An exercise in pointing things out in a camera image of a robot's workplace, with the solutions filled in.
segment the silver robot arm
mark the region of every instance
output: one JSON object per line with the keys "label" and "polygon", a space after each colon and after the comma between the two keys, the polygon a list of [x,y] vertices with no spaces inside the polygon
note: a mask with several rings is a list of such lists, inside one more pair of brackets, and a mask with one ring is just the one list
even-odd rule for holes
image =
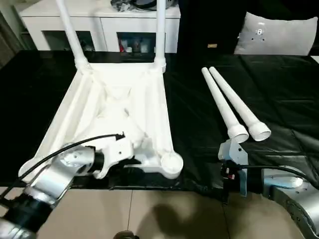
{"label": "silver robot arm", "polygon": [[111,142],[101,151],[79,145],[57,155],[39,171],[0,218],[0,239],[35,239],[75,176],[92,174],[101,179],[112,165],[132,157],[132,144],[125,137]]}
{"label": "silver robot arm", "polygon": [[[223,162],[221,174],[224,178],[224,202],[227,203],[228,200],[227,183],[235,179],[235,172],[238,173],[240,181],[240,194],[245,197],[247,195],[247,169],[241,169],[240,166],[248,164],[248,154],[237,142],[229,139],[221,144],[218,158]],[[283,206],[306,239],[319,239],[318,188],[315,188],[305,177],[283,171],[291,169],[304,175],[296,168],[280,166],[277,167],[281,169],[279,170],[265,168],[265,166],[257,167],[262,170],[263,196]]]}

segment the metal bracket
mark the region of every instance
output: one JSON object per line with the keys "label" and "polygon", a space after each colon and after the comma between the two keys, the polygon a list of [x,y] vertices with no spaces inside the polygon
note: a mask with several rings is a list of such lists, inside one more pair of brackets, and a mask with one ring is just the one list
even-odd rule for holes
{"label": "metal bracket", "polygon": [[[229,139],[220,145],[218,151],[219,160],[231,160],[236,164],[247,165],[248,154],[235,140]],[[240,178],[240,194],[247,196],[247,169],[238,171]]]}

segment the black cable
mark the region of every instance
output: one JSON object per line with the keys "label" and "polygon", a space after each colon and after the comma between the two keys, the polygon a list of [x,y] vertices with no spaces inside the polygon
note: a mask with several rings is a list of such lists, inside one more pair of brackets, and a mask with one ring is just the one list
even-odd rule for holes
{"label": "black cable", "polygon": [[12,188],[14,188],[23,178],[25,178],[27,175],[29,175],[34,169],[36,169],[38,166],[40,166],[42,163],[45,163],[46,161],[48,161],[49,159],[57,156],[58,154],[67,151],[68,149],[74,148],[80,144],[89,142],[89,141],[93,141],[99,138],[108,138],[108,137],[122,137],[122,135],[120,134],[106,134],[106,135],[100,135],[100,136],[96,136],[96,137],[92,137],[92,138],[87,138],[84,140],[81,140],[79,142],[70,144],[58,151],[55,151],[54,153],[46,156],[45,158],[43,158],[42,160],[40,160],[39,162],[37,162],[35,165],[33,165],[32,167],[30,167],[25,173],[23,173],[20,177],[18,177],[9,187],[7,187],[7,189],[5,189],[2,194],[0,195],[0,202],[3,201],[5,202],[6,199],[4,198],[8,192],[10,192],[12,190]]}
{"label": "black cable", "polygon": [[299,177],[301,177],[303,179],[306,179],[315,188],[319,189],[318,183],[316,181],[314,181],[312,178],[310,178],[309,176],[307,176],[304,173],[298,172],[298,171],[290,169],[290,168],[280,167],[280,166],[273,166],[273,165],[238,165],[238,166],[239,166],[239,169],[254,168],[254,169],[277,169],[277,170],[281,170],[281,171],[286,171],[286,172],[289,172],[289,173],[296,174],[297,176],[299,176]]}

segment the black tablecloth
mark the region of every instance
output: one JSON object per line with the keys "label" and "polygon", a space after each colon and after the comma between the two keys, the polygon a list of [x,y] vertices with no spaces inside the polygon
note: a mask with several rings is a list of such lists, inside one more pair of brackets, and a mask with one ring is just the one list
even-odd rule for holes
{"label": "black tablecloth", "polygon": [[[90,62],[152,62],[151,54],[87,53]],[[184,169],[175,180],[115,166],[103,180],[78,177],[74,187],[196,191],[218,198],[217,152],[227,129],[201,74],[215,66],[272,130],[242,144],[250,164],[289,165],[319,181],[319,64],[297,56],[166,56],[164,74],[171,135]],[[9,185],[40,145],[76,69],[70,52],[22,51],[1,71],[0,186]],[[249,171],[258,190],[258,171]]]}

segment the tiled floor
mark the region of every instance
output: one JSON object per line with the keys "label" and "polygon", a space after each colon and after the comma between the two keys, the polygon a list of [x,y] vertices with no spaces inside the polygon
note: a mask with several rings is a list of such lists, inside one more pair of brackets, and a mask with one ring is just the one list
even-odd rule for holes
{"label": "tiled floor", "polygon": [[289,214],[260,195],[233,194],[223,207],[190,192],[131,190],[70,190],[39,239],[112,239],[127,229],[141,239],[303,239]]}

